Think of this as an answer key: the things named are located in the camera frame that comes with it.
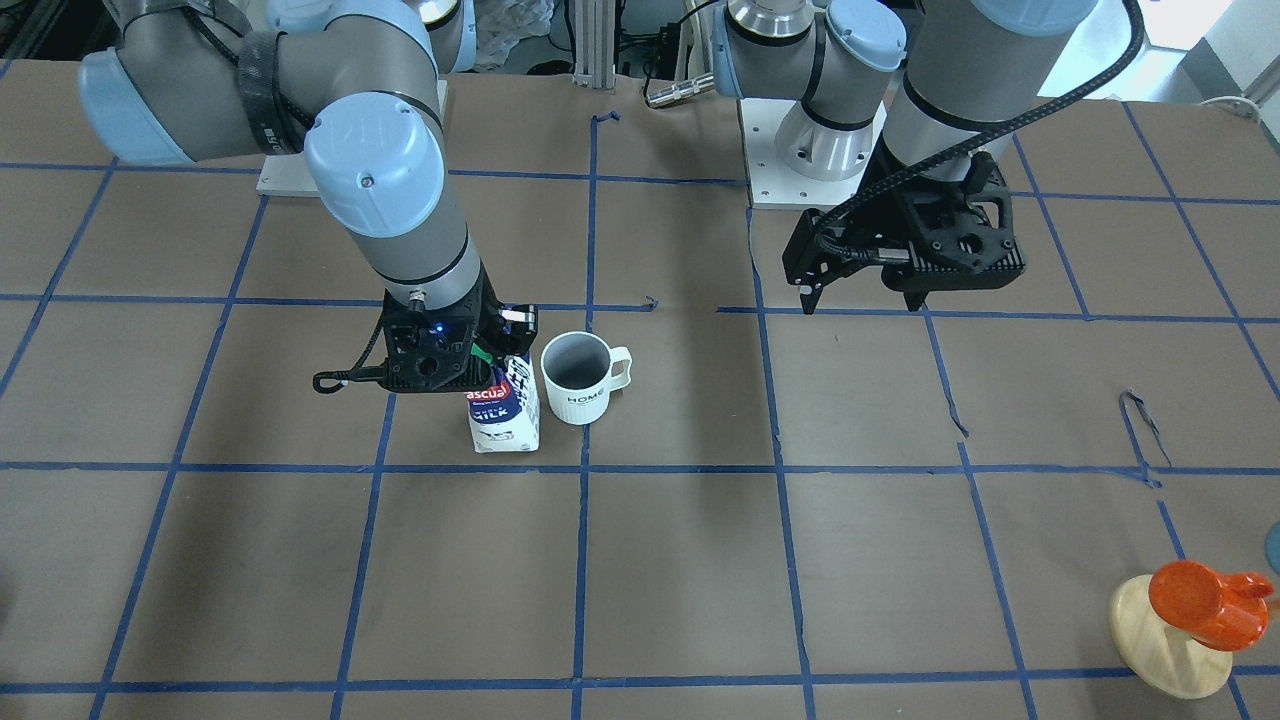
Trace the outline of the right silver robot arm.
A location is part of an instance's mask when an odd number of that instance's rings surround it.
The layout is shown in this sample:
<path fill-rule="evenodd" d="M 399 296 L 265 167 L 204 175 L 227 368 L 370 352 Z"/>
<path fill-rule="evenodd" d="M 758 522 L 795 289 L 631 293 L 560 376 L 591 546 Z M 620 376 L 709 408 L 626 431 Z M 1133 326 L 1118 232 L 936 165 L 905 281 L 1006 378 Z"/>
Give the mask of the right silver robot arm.
<path fill-rule="evenodd" d="M 120 42 L 79 64 L 90 124 L 120 160 L 298 155 L 385 287 L 385 360 L 321 372 L 333 393 L 479 392 L 526 354 L 532 305 L 495 295 L 445 167 L 438 88 L 477 51 L 471 1 L 111 1 Z"/>

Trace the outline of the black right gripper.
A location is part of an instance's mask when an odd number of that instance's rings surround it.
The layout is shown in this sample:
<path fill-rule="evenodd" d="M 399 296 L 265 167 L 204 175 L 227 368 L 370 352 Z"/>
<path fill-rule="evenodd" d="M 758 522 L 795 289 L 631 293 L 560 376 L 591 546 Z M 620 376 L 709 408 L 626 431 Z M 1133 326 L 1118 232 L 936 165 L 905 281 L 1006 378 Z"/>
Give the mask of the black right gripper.
<path fill-rule="evenodd" d="M 452 305 L 426 309 L 385 292 L 380 328 L 387 346 L 380 387 L 397 393 L 467 392 L 499 386 L 507 356 L 527 356 L 539 306 L 503 305 L 486 270 Z"/>

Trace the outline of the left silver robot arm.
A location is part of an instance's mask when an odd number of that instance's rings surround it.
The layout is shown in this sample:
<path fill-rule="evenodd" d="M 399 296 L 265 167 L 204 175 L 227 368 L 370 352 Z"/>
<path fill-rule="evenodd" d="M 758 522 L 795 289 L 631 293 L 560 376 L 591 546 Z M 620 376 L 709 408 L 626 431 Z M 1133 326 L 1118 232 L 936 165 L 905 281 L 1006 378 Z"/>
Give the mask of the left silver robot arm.
<path fill-rule="evenodd" d="M 716 88 L 792 104 L 780 151 L 820 174 L 818 142 L 884 124 L 856 208 L 805 210 L 782 256 L 804 313 L 869 266 L 918 310 L 931 293 L 1000 290 L 1027 269 L 998 165 L 1001 123 L 1030 109 L 1092 1 L 721 1 Z"/>

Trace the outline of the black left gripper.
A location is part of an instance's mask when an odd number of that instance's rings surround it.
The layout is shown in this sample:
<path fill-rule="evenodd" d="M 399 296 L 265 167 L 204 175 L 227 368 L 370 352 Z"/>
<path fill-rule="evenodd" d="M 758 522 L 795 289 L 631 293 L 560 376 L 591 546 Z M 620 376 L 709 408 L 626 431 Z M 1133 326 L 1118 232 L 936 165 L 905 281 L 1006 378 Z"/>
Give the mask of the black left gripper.
<path fill-rule="evenodd" d="M 1027 269 L 1012 227 L 1012 199 L 996 159 L 986 150 L 961 158 L 956 181 L 920 174 L 886 191 L 841 220 L 818 208 L 801 211 L 782 254 L 788 284 L 797 284 L 804 315 L 815 314 L 826 279 L 851 261 L 851 247 L 908 252 L 884 264 L 884 286 L 910 311 L 929 293 L 1000 290 Z"/>

